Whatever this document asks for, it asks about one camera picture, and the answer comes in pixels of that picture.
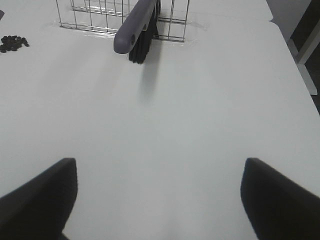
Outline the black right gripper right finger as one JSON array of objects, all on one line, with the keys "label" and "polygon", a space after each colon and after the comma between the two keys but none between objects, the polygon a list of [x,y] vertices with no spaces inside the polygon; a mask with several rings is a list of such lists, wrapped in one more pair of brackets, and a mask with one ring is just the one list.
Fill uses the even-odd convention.
[{"label": "black right gripper right finger", "polygon": [[259,240],[320,238],[320,198],[262,160],[246,160],[240,197]]}]

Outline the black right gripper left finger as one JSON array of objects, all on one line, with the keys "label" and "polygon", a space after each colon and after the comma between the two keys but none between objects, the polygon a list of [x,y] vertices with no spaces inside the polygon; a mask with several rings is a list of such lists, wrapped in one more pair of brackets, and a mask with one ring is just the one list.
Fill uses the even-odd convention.
[{"label": "black right gripper left finger", "polygon": [[78,194],[75,158],[63,158],[0,199],[2,240],[66,240]]}]

